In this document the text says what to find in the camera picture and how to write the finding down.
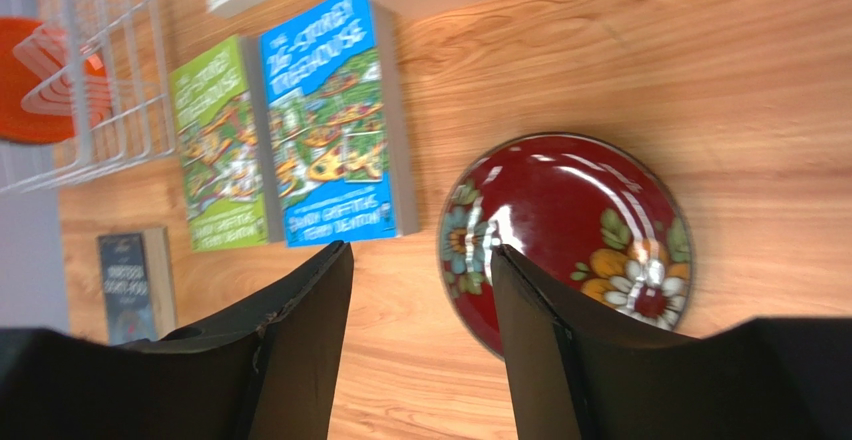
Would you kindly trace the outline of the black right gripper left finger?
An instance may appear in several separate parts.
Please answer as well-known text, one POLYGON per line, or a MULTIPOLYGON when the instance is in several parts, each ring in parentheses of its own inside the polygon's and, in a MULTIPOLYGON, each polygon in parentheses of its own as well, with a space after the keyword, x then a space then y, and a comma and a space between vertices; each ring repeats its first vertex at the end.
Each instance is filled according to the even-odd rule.
POLYGON ((1 332, 5 439, 324 439, 354 277, 335 241, 285 277, 167 334, 106 346, 1 332))

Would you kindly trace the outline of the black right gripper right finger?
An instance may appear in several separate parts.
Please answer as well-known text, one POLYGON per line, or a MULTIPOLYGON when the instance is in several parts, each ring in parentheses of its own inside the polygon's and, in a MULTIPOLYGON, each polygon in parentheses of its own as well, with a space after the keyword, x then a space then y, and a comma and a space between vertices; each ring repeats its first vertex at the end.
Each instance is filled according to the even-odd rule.
POLYGON ((522 439, 851 435, 847 317, 757 317, 696 339, 608 308, 510 246, 492 274, 522 439))

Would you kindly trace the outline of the red floral plate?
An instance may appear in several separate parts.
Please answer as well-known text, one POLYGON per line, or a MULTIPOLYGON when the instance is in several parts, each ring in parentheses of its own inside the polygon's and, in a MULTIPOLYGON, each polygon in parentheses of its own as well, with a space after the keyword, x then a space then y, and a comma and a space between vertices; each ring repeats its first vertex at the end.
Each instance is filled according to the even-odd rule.
POLYGON ((665 183, 635 156, 580 134, 518 137, 460 175, 437 228, 440 274, 475 340, 501 356, 491 261, 509 245, 595 301, 674 330, 693 283, 693 238, 665 183))

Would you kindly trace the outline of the orange plate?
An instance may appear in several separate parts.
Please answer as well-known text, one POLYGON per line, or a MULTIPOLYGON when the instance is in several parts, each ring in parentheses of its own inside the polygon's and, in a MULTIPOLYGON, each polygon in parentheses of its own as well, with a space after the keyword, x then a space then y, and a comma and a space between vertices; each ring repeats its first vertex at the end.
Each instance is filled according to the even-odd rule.
POLYGON ((61 27, 34 18, 1 18, 1 138, 57 144, 77 133, 69 40, 61 27))

